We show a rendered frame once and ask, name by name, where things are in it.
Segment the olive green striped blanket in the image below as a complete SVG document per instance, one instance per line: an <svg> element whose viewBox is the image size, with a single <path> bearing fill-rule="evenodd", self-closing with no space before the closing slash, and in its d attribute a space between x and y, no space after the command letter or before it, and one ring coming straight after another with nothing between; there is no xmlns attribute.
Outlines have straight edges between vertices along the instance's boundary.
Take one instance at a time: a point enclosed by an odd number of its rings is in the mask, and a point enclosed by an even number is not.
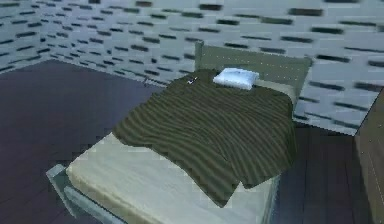
<svg viewBox="0 0 384 224"><path fill-rule="evenodd" d="M112 133L166 157L223 207L238 185L250 189L290 168L297 145L288 94L261 83L251 90L221 86L215 75L199 70L174 80Z"/></svg>

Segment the white pillow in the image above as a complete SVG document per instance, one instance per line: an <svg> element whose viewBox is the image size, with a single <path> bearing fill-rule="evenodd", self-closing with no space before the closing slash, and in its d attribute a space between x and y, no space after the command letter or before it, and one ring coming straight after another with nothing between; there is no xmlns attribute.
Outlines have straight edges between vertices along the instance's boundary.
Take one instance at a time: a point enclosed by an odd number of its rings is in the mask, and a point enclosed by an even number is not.
<svg viewBox="0 0 384 224"><path fill-rule="evenodd" d="M258 72L238 68L225 68L213 78L213 82L223 86L251 90L254 81L258 78Z"/></svg>

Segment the grey framed bed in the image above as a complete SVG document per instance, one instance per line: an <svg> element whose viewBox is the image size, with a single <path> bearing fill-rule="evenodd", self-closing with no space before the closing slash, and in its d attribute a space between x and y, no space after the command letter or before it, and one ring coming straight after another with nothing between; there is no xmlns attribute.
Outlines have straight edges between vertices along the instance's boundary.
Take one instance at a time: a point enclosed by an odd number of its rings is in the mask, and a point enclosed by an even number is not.
<svg viewBox="0 0 384 224"><path fill-rule="evenodd" d="M195 44L194 72L258 72L253 86L288 94L292 120L311 64L308 57ZM149 148L121 143L112 132L68 166L46 173L72 216L90 214L102 224L270 224L281 174L250 189L238 185L219 207L179 166Z"/></svg>

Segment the brown wooden cupboard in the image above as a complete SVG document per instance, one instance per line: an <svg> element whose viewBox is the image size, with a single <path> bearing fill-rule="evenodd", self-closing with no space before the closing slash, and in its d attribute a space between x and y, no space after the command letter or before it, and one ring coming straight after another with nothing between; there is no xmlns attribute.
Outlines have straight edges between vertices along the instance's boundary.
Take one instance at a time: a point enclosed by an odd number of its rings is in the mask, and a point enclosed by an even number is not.
<svg viewBox="0 0 384 224"><path fill-rule="evenodd" d="M373 224L384 224L384 88L355 135Z"/></svg>

